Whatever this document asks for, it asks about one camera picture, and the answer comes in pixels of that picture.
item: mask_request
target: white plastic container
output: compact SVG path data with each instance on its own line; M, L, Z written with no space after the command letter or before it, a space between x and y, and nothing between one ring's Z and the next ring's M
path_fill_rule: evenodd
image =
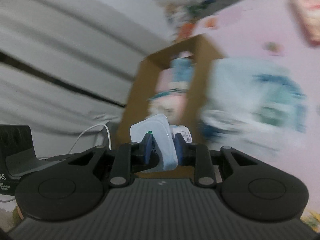
M158 166L144 172L170 171L178 166L178 158L173 143L173 137L178 132L182 134L186 142L192 142L188 128L182 125L169 125L164 114L154 115L131 126L131 141L141 142L146 133L151 133L154 137L152 150L160 157Z

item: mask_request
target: product label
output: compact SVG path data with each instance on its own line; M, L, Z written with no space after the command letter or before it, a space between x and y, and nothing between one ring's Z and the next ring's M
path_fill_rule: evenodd
M192 137L187 127L183 125L170 125L170 128L171 128L172 139L174 139L174 136L177 133L181 133L186 143L192 143Z
M10 186L9 185L4 185L3 183L0 183L0 189L1 190L9 190Z

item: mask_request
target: blurred package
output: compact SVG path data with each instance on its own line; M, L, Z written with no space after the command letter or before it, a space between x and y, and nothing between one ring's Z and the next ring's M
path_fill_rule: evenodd
M193 29L196 27L194 22L184 23L180 29L178 36L176 37L176 42L183 41L189 37L191 37Z
M174 40L179 34L180 28L188 24L191 16L188 9L185 6L177 5L175 3L169 3L165 6L165 16L169 23L169 26L174 31Z
M290 0L292 10L308 42L320 45L320 0Z
M289 71L271 61L226 58L212 63L200 128L207 140L275 153L288 130L305 132L305 95Z
M170 61L170 68L163 70L157 81L155 96L149 99L149 114L164 114L170 124L176 124L183 115L186 91L193 78L192 53L183 51Z
M189 53L180 55L181 52L187 51ZM171 61L180 56L188 56L193 60L193 77L188 85L188 90L184 91L184 110L180 111L181 114L173 124L187 127L192 135L192 141L204 142L198 130L197 113L206 102L205 91L211 61L223 58L223 55L204 36L198 35L151 54L141 62L117 132L118 144L128 142L130 127L150 115L148 112L150 109L149 99L166 91L169 87L168 82L161 83L159 80L160 76L170 76L167 73L163 74L162 71L172 71Z

